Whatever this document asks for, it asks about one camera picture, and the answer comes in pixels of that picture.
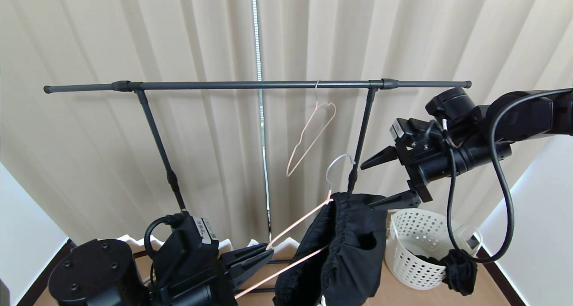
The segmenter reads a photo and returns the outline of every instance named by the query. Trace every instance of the pink clothes hanger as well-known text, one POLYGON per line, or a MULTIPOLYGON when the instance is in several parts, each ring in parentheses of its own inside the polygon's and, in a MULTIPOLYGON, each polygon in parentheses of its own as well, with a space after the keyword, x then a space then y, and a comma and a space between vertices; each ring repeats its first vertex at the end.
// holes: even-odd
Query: pink clothes hanger
MULTIPOLYGON (((292 224, 291 226, 289 226, 288 228, 286 228, 283 232, 281 232, 278 236, 276 236, 272 241, 270 241, 270 243, 266 246, 267 250, 270 249, 272 247, 272 244, 275 243, 280 237, 282 237, 285 233, 287 233, 288 231, 290 231, 293 227, 297 226, 300 222, 302 222, 303 220, 305 220, 307 217, 309 217, 311 214, 313 214, 314 212, 317 212, 318 209, 320 209, 321 207, 325 206, 326 204, 328 204, 329 202, 332 202, 332 198, 330 197, 332 194, 332 182, 330 182, 330 179, 328 179, 328 173, 330 172, 330 169, 332 168, 332 165, 334 165, 334 163, 336 163, 336 161, 338 161, 338 159, 341 159, 342 157, 348 157, 350 159, 350 162, 352 163, 352 165, 355 164, 354 159, 352 159, 352 156, 350 156, 349 154, 342 154, 338 157, 336 157, 336 159, 334 159, 334 161, 332 161, 332 163, 330 163, 330 165, 328 165, 328 168, 326 169, 326 182, 328 183, 328 194, 327 194, 327 198, 326 200, 324 200, 324 202, 322 202, 321 204, 319 204, 319 206, 317 206, 316 208, 313 208, 312 211, 310 211, 309 213, 307 213, 305 216, 303 216, 302 218, 299 218, 298 220, 295 221, 294 224, 292 224)), ((256 287, 264 284, 265 282, 273 279, 274 277, 280 275, 281 273, 288 271, 290 268, 292 267, 296 267, 299 263, 303 263, 304 261, 306 261, 307 259, 310 259, 311 257, 314 257, 315 255, 317 255, 318 253, 320 253, 321 251, 323 251, 324 249, 326 249, 328 246, 324 246, 320 249, 318 249, 317 251, 303 257, 302 259, 296 261, 295 263, 293 263, 292 265, 289 265, 288 267, 285 267, 284 269, 282 269, 281 271, 278 271, 277 273, 274 273, 272 275, 270 275, 269 277, 266 277, 265 279, 259 281, 258 283, 254 284, 253 286, 250 286, 249 288, 243 290, 242 292, 238 293, 235 295, 235 299, 238 299, 242 296, 244 296, 245 294, 247 294, 248 292, 250 292, 251 290, 255 289, 256 287)))
MULTIPOLYGON (((319 82, 320 80, 318 80, 315 84, 315 90, 319 87, 319 82)), ((303 161, 303 158, 307 155, 307 153, 309 152, 309 150, 311 150, 312 146, 315 144, 315 142, 321 137, 322 133, 324 132, 324 129, 326 129, 328 127, 328 125, 330 124, 330 122, 334 119, 334 116, 336 116, 336 106, 334 103, 332 102, 322 102, 319 105, 319 98, 318 96, 316 97, 316 105, 315 105, 315 110, 312 112, 311 114, 311 118, 308 119, 307 124, 304 125, 303 131, 300 133, 300 139, 299 139, 299 143, 297 143, 295 145, 295 148, 292 150, 291 153, 291 157, 288 160, 288 165, 286 166, 286 176, 289 177, 290 175, 292 175, 292 173, 295 171, 295 169, 299 166, 300 162, 303 161), (317 135, 317 137, 312 141, 311 145, 307 148, 307 150, 303 153, 303 155, 300 157, 299 161, 296 162, 295 166, 289 171, 289 169, 291 168, 291 163, 292 163, 292 159, 295 156, 295 152, 296 149, 300 146, 300 144, 303 142, 303 136, 304 136, 304 132, 307 130, 308 125, 311 123, 312 118, 315 116, 315 113, 317 112, 317 110, 319 110, 320 107, 322 106, 332 106, 334 107, 334 113, 332 114, 332 116, 330 117, 330 119, 328 120, 328 122, 324 125, 324 127, 322 128, 321 132, 319 132, 319 134, 317 135)))

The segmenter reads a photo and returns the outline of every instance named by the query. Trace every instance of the crumpled black cloth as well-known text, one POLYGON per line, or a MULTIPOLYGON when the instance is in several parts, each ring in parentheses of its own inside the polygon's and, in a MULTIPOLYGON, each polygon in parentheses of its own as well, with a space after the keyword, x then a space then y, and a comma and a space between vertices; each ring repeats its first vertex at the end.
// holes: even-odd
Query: crumpled black cloth
POLYGON ((321 253, 278 276, 275 306, 361 306, 380 284, 387 211, 369 208, 370 194, 335 193, 319 212, 292 263, 329 245, 321 253))
POLYGON ((448 284, 450 290, 455 290, 467 296, 473 293, 477 277, 477 263, 464 258, 461 252, 451 249, 447 256, 438 261, 436 258, 417 255, 416 257, 438 266, 446 266, 446 277, 442 282, 448 284))

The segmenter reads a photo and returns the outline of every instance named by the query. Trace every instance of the white laundry basket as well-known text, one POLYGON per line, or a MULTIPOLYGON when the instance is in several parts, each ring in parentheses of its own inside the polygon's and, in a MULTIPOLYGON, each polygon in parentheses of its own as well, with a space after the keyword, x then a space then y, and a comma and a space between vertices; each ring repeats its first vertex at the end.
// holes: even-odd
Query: white laundry basket
MULTIPOLYGON (((440 285, 446 267, 427 263, 416 255, 440 260, 453 249, 446 217, 418 208, 407 208, 392 215, 389 227, 385 260, 392 274, 414 289, 428 290, 440 285)), ((477 229, 452 221, 452 230, 460 249, 475 256, 481 247, 481 234, 477 229), (470 247, 466 242, 472 236, 478 242, 475 247, 470 247)))

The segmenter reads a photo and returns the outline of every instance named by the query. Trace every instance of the beige curtain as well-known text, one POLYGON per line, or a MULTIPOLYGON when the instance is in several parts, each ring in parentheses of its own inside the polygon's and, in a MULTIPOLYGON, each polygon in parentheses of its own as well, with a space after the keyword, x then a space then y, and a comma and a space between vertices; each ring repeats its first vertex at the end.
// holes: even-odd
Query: beige curtain
MULTIPOLYGON (((509 91, 567 87, 573 81, 571 0, 258 0, 258 7, 265 80, 471 80, 468 94, 476 104, 490 103, 509 91)), ((424 105, 442 91, 379 91, 362 161, 393 143, 389 127, 395 118, 430 119, 424 105)), ((288 157, 313 111, 315 93, 265 92, 275 234, 323 200, 327 165, 356 150, 366 90, 316 94, 319 102, 336 104, 336 117, 304 165, 287 179, 288 157)), ((330 114, 320 113, 303 148, 330 114)), ((513 146, 513 156, 503 162, 511 184, 543 143, 513 146)), ((340 162, 331 173, 336 190, 346 190, 350 168, 348 161, 340 162)), ((395 194, 407 189, 406 180, 403 167, 394 161, 359 172, 355 192, 395 194)), ((448 188, 449 179, 431 183, 434 201, 421 208, 444 214, 448 188)), ((454 216, 478 226, 501 198, 493 169, 481 167, 458 179, 454 216)), ((291 235, 300 239, 304 231, 301 226, 291 235)))
MULTIPOLYGON (((251 0, 0 0, 0 22, 2 162, 76 243, 178 208, 135 95, 43 85, 257 78, 251 0)), ((147 94, 188 210, 267 241, 257 90, 147 94)))

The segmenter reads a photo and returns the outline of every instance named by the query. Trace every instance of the hanger hook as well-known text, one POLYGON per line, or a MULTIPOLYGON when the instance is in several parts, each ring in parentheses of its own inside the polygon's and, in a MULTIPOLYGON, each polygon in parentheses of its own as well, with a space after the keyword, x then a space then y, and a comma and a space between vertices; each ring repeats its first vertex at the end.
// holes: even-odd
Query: hanger hook
POLYGON ((319 82, 320 82, 320 81, 321 81, 321 80, 317 80, 317 81, 316 81, 316 84, 315 84, 315 98, 316 98, 316 101, 317 101, 317 102, 319 102, 319 96, 316 94, 316 90, 319 88, 319 82))
POLYGON ((326 169, 326 182, 328 183, 328 189, 332 190, 332 183, 330 182, 330 180, 328 179, 328 173, 330 172, 330 169, 332 168, 332 165, 334 165, 334 163, 336 163, 336 161, 338 161, 338 159, 341 159, 342 157, 348 157, 350 159, 350 163, 352 163, 352 165, 355 164, 354 159, 352 159, 352 156, 349 154, 342 154, 338 157, 336 157, 336 159, 334 159, 332 161, 332 163, 330 163, 330 165, 328 165, 328 168, 326 169))

